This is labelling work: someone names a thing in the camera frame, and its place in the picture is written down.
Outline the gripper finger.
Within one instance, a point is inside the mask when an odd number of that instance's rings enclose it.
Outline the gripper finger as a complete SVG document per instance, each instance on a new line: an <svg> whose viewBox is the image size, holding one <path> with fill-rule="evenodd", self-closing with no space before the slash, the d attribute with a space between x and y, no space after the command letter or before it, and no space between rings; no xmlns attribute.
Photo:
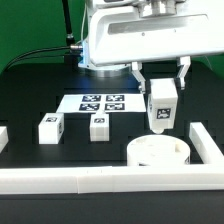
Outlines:
<svg viewBox="0 0 224 224"><path fill-rule="evenodd" d="M177 66L179 67L177 80L182 90L185 89L185 76L190 68L190 65L191 65L191 58L189 56L180 57L177 61Z"/></svg>
<svg viewBox="0 0 224 224"><path fill-rule="evenodd" d="M140 62L132 62L131 63L131 70L132 70L133 76L135 77L135 79L139 83L139 91L141 93L145 93L145 91L146 91L145 78L141 73L142 64Z"/></svg>

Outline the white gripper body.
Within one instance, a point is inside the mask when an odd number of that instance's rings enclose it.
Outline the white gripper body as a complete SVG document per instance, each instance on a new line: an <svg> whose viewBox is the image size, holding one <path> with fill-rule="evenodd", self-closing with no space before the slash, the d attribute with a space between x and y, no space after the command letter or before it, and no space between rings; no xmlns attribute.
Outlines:
<svg viewBox="0 0 224 224"><path fill-rule="evenodd" d="M224 52L224 0L87 0L89 57L110 65Z"/></svg>

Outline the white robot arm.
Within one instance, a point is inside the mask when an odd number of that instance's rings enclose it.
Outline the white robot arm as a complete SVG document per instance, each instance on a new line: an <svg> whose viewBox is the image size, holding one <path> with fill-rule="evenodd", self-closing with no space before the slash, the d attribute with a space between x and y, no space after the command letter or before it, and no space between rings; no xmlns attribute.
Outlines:
<svg viewBox="0 0 224 224"><path fill-rule="evenodd" d="M173 60L183 80L193 56L224 53L224 0L86 0L83 66L128 64L145 90L143 62Z"/></svg>

